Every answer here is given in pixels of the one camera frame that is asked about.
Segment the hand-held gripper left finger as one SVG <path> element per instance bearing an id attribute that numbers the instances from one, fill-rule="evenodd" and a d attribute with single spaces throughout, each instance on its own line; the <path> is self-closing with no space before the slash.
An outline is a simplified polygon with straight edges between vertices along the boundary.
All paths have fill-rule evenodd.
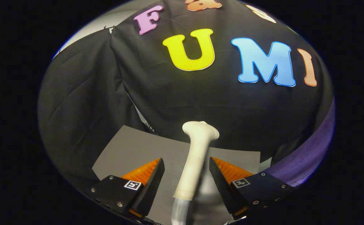
<path id="1" fill-rule="evenodd" d="M 131 219 L 148 216 L 165 172 L 163 158 L 117 177 L 109 175 L 84 192 L 105 208 Z"/>

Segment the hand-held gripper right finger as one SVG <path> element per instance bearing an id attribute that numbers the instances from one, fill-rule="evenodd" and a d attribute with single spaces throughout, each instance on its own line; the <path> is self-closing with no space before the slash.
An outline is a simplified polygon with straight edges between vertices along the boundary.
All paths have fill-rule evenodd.
<path id="1" fill-rule="evenodd" d="M 233 219 L 270 208 L 294 190 L 269 173 L 253 174 L 216 157 L 209 158 L 209 170 Z"/>

